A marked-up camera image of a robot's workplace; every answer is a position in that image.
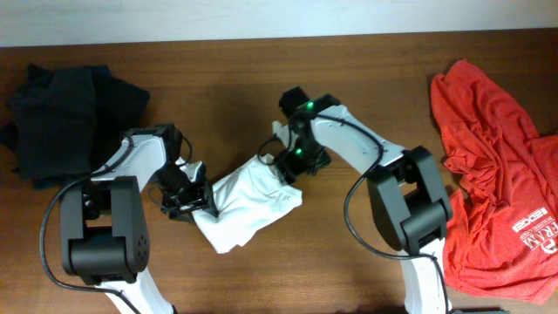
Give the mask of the white t-shirt with robot print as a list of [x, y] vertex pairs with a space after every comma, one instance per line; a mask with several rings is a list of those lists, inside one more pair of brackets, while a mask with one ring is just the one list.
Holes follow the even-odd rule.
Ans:
[[260, 229], [303, 204], [303, 192], [281, 182], [272, 156], [254, 155], [213, 185], [218, 215], [195, 210], [193, 218], [216, 253], [246, 245]]

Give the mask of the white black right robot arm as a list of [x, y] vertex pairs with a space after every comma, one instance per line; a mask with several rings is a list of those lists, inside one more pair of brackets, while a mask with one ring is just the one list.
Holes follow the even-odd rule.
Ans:
[[282, 94], [278, 105], [288, 120], [273, 124], [274, 139], [285, 146], [272, 162], [281, 182], [314, 175], [329, 166], [331, 153], [340, 156], [360, 174], [344, 208], [365, 183], [373, 222], [391, 252], [373, 248], [353, 226], [350, 233], [373, 254], [400, 262], [407, 312], [451, 312], [442, 253], [453, 210], [432, 154], [422, 146], [407, 149], [384, 139], [329, 94], [312, 99], [295, 87]]

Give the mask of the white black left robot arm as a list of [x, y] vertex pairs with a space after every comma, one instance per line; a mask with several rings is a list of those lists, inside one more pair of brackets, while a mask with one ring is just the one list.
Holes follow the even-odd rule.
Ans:
[[[121, 313], [174, 313], [148, 269], [150, 239], [141, 192], [153, 181], [160, 210], [171, 220], [192, 222], [219, 211], [203, 162], [181, 157], [186, 137], [172, 123], [132, 128], [118, 151], [97, 171], [64, 185], [45, 210], [39, 231], [44, 273], [58, 287], [107, 295]], [[45, 252], [47, 224], [60, 213], [61, 261], [80, 285], [55, 277]]]

